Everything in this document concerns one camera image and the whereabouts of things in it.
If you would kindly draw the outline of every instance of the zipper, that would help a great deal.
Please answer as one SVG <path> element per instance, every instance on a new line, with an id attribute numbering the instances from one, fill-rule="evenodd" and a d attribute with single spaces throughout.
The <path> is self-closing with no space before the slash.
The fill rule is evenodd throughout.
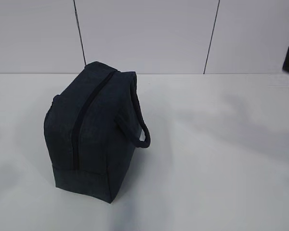
<path id="1" fill-rule="evenodd" d="M 108 83 L 108 81 L 112 78 L 112 76 L 116 73 L 116 71 L 110 72 L 107 77 L 92 91 L 86 102 L 84 103 L 83 107 L 81 108 L 76 122 L 74 124 L 72 130 L 72 148 L 73 148 L 73 169 L 79 170 L 79 134 L 80 128 L 83 122 L 83 119 L 88 111 L 91 103 L 96 98 L 98 93 L 103 89 L 103 87 Z"/>

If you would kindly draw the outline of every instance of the fabric bag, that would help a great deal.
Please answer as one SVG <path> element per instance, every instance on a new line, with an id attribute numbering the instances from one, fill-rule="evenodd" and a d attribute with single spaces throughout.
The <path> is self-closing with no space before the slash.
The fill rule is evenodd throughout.
<path id="1" fill-rule="evenodd" d="M 57 188 L 114 200 L 135 147 L 151 142 L 136 80 L 135 72 L 93 62 L 54 97 L 44 136 Z"/>

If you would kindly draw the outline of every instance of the fabric loop handle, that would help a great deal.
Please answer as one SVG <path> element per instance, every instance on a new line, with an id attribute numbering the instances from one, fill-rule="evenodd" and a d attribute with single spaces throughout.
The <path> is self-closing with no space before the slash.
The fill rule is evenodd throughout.
<path id="1" fill-rule="evenodd" d="M 143 116 L 141 113 L 141 109 L 140 109 L 138 96 L 136 93 L 136 88 L 133 85 L 131 85 L 131 102 L 133 104 L 138 122 L 139 122 L 142 130 L 144 131 L 145 140 L 144 141 L 139 140 L 139 138 L 133 134 L 133 132 L 131 131 L 129 126 L 126 124 L 126 122 L 120 116 L 117 116 L 115 118 L 115 122 L 118 124 L 120 129 L 123 131 L 123 133 L 126 135 L 126 137 L 128 137 L 130 139 L 130 141 L 134 144 L 134 146 L 136 148 L 147 148 L 150 146 L 150 143 L 151 143 L 150 133 L 149 133 L 148 127 L 146 126 L 146 124 L 144 122 L 144 119 L 143 119 Z"/>

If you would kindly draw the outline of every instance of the white surface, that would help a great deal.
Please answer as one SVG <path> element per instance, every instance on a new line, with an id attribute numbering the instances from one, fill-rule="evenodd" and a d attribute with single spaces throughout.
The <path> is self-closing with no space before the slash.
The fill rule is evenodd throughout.
<path id="1" fill-rule="evenodd" d="M 289 76 L 138 76 L 152 145 L 114 203 L 54 187 L 43 138 L 75 75 L 0 75 L 0 231 L 289 231 Z"/>
<path id="2" fill-rule="evenodd" d="M 0 73 L 79 73 L 73 1 L 0 0 Z"/>
<path id="3" fill-rule="evenodd" d="M 289 0 L 222 0 L 206 74 L 281 73 Z"/>
<path id="4" fill-rule="evenodd" d="M 77 0 L 87 62 L 202 74 L 218 0 Z"/>

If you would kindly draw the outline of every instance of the white wall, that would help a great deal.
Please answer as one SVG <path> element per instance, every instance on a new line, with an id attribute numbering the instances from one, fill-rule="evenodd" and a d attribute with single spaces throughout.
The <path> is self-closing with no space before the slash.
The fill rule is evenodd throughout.
<path id="1" fill-rule="evenodd" d="M 88 62 L 138 73 L 203 73 L 218 0 L 78 0 Z"/>
<path id="2" fill-rule="evenodd" d="M 280 73 L 289 0 L 221 0 L 206 73 Z"/>
<path id="3" fill-rule="evenodd" d="M 79 72 L 71 0 L 0 0 L 0 73 Z"/>
<path id="4" fill-rule="evenodd" d="M 87 62 L 203 73 L 218 0 L 76 0 Z M 206 73 L 280 73 L 289 0 L 222 0 Z M 78 73 L 72 0 L 0 0 L 0 73 Z"/>

